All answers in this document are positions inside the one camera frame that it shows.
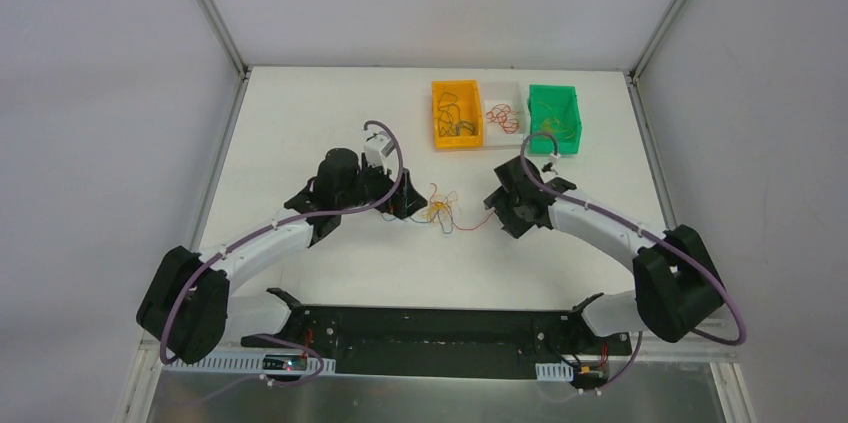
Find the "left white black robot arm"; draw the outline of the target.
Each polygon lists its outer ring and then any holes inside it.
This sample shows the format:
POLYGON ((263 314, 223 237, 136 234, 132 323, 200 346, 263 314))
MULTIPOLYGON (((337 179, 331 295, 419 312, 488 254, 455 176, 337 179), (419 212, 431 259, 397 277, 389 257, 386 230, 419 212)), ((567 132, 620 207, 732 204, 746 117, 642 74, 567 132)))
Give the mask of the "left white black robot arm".
POLYGON ((236 296, 238 288, 286 255, 313 247, 337 229, 343 215, 376 210, 406 219, 427 200, 403 169, 368 153, 329 150, 317 173, 270 222, 234 243, 202 253, 169 250, 142 299, 136 322, 166 351, 167 361, 196 363, 219 344, 267 334, 281 347, 297 345, 305 321, 279 289, 236 296))

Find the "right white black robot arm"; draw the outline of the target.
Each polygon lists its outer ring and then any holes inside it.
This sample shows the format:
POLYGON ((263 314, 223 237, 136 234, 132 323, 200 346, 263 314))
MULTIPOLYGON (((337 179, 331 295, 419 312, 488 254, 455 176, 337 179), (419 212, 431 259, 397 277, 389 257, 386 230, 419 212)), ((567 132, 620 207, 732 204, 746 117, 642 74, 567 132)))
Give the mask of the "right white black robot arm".
POLYGON ((600 250, 633 276, 632 290, 590 296, 571 310, 567 336, 576 350, 593 352, 607 336, 624 332, 649 331, 674 343, 724 305, 720 278, 694 229, 639 226, 561 177, 542 182, 539 170, 520 157, 494 173, 499 185, 484 205, 510 236, 556 230, 600 250))

